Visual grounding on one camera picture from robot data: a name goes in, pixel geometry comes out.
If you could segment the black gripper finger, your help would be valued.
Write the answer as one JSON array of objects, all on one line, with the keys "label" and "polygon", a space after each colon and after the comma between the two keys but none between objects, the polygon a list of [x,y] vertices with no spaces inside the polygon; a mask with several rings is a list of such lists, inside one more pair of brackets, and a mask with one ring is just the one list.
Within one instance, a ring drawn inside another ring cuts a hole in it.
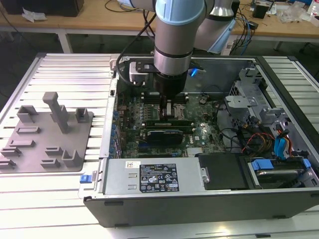
[{"label": "black gripper finger", "polygon": [[176,105],[171,99],[167,99],[166,116],[168,119],[178,119]]},{"label": "black gripper finger", "polygon": [[160,97],[160,118],[161,119],[167,118],[166,108],[167,108],[167,98],[166,96],[161,96]]}]

